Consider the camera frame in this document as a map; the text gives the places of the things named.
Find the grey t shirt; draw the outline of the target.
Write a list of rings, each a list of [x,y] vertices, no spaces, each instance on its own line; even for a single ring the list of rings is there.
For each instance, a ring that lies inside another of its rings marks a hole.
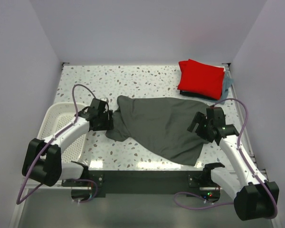
[[[171,162],[194,166],[201,154],[203,140],[189,132],[195,114],[206,113],[207,104],[171,97],[117,98],[113,113],[114,128],[106,137],[123,142],[129,137],[156,155]]]

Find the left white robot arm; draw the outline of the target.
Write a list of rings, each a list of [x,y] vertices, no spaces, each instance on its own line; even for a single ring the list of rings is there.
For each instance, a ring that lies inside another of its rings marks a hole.
[[[94,98],[58,132],[29,142],[22,175],[49,187],[60,180],[72,180],[77,186],[85,186],[89,181],[87,166],[77,161],[63,162],[62,154],[82,135],[113,128],[113,111],[109,109],[108,99]]]

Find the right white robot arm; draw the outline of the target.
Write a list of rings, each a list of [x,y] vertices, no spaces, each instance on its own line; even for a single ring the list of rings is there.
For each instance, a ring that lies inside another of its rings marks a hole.
[[[232,176],[220,162],[209,163],[199,177],[202,183],[222,187],[232,198],[235,212],[242,221],[277,216],[278,185],[270,182],[251,160],[236,127],[226,124],[222,108],[211,106],[205,114],[196,112],[188,131],[210,143],[215,142],[236,173]]]

